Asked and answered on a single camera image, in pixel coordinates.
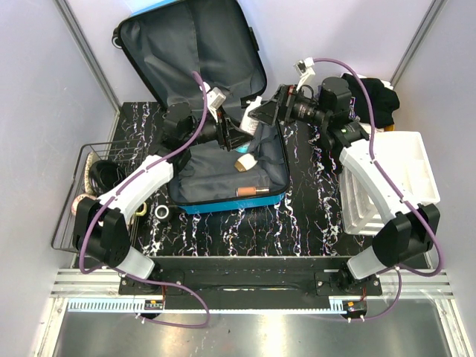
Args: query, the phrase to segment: metal frame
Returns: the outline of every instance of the metal frame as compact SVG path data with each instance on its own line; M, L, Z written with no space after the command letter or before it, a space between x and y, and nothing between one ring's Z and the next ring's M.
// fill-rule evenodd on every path
M410 41L410 45L408 45L405 53L403 54L402 59L397 65L396 70L394 71L390 79L390 83L392 83L392 86L395 87L400 81L400 78L407 69L415 53L418 51L418 48L422 44L427 33L430 31L431 26L434 24L446 1L447 0L433 0L430 6L428 7L428 10L423 16L423 20L420 22L413 39L411 39Z
M86 63L88 63L89 68L92 71L92 74L96 78L97 83L103 90L104 95L111 104L112 108L119 112L120 102L116 97L116 94L112 90L111 84L106 78L106 75L103 72L103 69L100 67L99 62L96 59L91 47L84 36L83 30L80 27L79 22L77 21L76 16L71 10L67 0L53 0L55 5L58 8L59 13L63 17L68 29L73 36L74 41L77 43L81 54L83 55Z
M443 330L453 356L474 356L468 336L461 321L454 295L445 271L432 278L420 277L409 271L401 271L403 286L401 299L432 300L440 316ZM383 295L368 296L368 300L391 300L395 294L398 278L389 271L380 277ZM204 313L200 309L145 309L145 300L162 303L162 295L119 295L121 276L111 270L102 269L83 275L79 269L60 269L48 301L47 313L42 319L35 356L53 355L66 309L70 312L105 313ZM257 315L330 315L341 314L342 300L358 300L360 297L334 296L329 298L330 309L214 309L212 314L257 314Z

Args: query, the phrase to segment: open suitcase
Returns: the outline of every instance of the open suitcase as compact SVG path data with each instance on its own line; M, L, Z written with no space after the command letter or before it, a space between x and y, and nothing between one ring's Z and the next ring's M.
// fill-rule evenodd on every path
M236 0L159 4L122 21L113 43L164 108L188 102L195 118L202 115L203 99L192 71L222 90L225 111L237 120L247 102L266 89L256 38ZM258 164L244 173L234 167L243 154L224 151L215 141L190 151L187 166L168 184L171 203L187 213L275 205L288 189L288 159L278 123L258 126L248 148ZM238 187L269 187L269 192L237 197Z

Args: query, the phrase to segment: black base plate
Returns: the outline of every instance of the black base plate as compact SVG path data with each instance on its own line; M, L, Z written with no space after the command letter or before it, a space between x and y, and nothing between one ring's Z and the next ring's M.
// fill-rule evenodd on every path
M334 279L335 272L318 271L314 274L315 288L318 296L342 296L342 295L357 295L364 294L364 287L366 288L367 296L382 295L382 286L380 280L375 275L369 277L369 280L362 283L360 286L343 290L340 289Z
M161 257L163 281L197 292L210 309L328 309L329 296L316 292L317 278L329 279L348 257ZM130 279L120 295L147 295L144 285ZM370 283L368 295L382 290ZM332 295L345 295L335 292ZM168 309L198 309L196 299L178 289L167 289Z

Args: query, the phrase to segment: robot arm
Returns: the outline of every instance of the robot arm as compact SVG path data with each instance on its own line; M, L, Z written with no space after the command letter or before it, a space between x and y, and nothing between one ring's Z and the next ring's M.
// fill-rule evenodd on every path
M339 285L347 289L433 247L422 223L403 202L409 202L418 210L433 232L436 232L440 212L434 205L421 205L396 184L404 194L404 199L400 200L379 172L368 153L368 134L359 123L349 119L352 94L347 81L326 78L318 99L305 97L300 88L313 77L309 59L298 62L296 68L301 74L299 85L281 85L270 101L249 115L270 125L276 120L284 125L298 120L318 126L319 145L329 150L336 162L350 170L377 207L385 226L374 237L371 247L349 259L339 271Z
M228 151L248 143L253 136L240 130L222 108L226 99L224 94L218 88L210 90L209 86L205 87L211 116L207 118L196 142L200 144L217 140L221 148ZM195 122L187 103L171 105L164 116L165 139L162 145L151 146L149 148L151 155L148 155L142 165L113 190L100 196L98 200L84 198L80 201L77 206L73 237L78 251L83 246L94 216L101 208L107 206L89 236L86 253L111 268L117 268L141 279L147 279L154 269L160 270L150 258L131 246L127 223L143 202L168 183L190 160L190 150L186 149L180 155L152 165L182 146L191 136Z

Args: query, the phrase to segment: black fabric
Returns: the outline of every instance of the black fabric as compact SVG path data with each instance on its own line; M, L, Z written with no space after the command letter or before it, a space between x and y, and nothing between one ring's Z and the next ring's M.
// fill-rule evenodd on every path
M266 75L236 0L182 0L119 25L123 50L155 98L187 101L202 111L192 71L226 95L224 108L242 116L241 99L263 93Z
M370 123L369 109L364 92L361 90L356 79L351 74L342 76L348 83L352 96L355 97L354 111L360 117L362 123ZM382 129L394 125L392 113L400 107L400 101L395 91L386 88L381 80L376 78L362 78L365 88L370 97L373 107L375 125Z
M242 153L224 151L215 141L192 146L192 158L170 181L170 198L177 205L233 199L239 187L269 187L270 195L282 193L289 184L289 171L277 127L263 125L257 133L258 163L244 173L234 166Z

